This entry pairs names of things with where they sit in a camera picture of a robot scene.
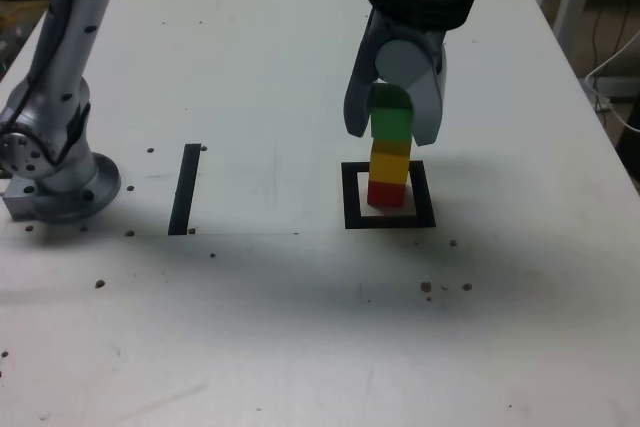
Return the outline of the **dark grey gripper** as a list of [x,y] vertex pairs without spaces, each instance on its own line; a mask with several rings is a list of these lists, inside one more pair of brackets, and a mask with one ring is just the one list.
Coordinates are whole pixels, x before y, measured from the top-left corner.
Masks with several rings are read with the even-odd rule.
[[[404,40],[391,40],[379,49],[378,28]],[[371,9],[344,98],[344,122],[350,135],[362,137],[366,131],[369,89],[379,74],[383,81],[400,87],[409,96],[413,110],[411,132],[416,145],[436,142],[443,117],[446,63],[438,74],[435,61],[412,42],[441,47],[445,36],[445,31],[422,32]]]

